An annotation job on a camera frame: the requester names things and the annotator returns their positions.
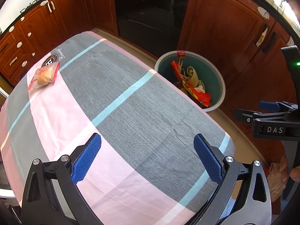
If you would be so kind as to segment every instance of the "drawer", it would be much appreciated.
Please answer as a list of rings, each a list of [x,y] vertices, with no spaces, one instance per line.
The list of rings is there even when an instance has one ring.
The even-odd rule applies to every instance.
[[[13,86],[16,86],[34,64],[35,60],[32,58],[32,56],[27,56],[8,81]]]
[[[13,48],[17,46],[18,42],[14,33],[9,32],[0,40],[0,65]]]
[[[26,53],[22,47],[14,50],[14,53],[9,54],[0,66],[0,72],[3,76],[9,79],[16,69],[25,61]]]

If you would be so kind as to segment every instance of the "oven door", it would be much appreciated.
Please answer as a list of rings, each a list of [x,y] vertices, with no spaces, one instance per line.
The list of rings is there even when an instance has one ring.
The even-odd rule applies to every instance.
[[[120,36],[161,55],[177,48],[188,0],[115,0]]]

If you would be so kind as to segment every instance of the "table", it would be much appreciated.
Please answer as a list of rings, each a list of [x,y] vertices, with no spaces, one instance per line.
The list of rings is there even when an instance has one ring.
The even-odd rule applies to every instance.
[[[28,92],[50,56],[61,63],[55,84]],[[191,99],[93,32],[72,37],[36,63],[0,119],[1,154],[20,204],[34,159],[57,160],[93,133],[101,135],[101,149],[77,187],[105,225],[185,224],[216,188],[193,148],[194,136],[202,133],[225,156],[234,154],[228,134]]]

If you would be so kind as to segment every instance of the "logo print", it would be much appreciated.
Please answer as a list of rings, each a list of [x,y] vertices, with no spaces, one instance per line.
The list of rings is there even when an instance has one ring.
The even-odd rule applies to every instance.
[[[47,66],[49,64],[55,63],[58,60],[58,56],[56,54],[52,54],[51,56],[49,56],[42,64],[41,67]]]

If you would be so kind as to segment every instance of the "teal trash bin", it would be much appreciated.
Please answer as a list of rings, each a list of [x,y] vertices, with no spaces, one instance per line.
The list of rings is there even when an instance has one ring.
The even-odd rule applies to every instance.
[[[162,55],[155,64],[155,71],[173,84],[178,82],[178,79],[171,65],[172,61],[178,62],[176,51]],[[196,53],[185,52],[182,68],[186,70],[189,66],[195,69],[199,80],[205,85],[205,92],[211,95],[211,107],[203,110],[207,113],[212,112],[217,109],[224,100],[224,80],[220,72],[211,62]]]

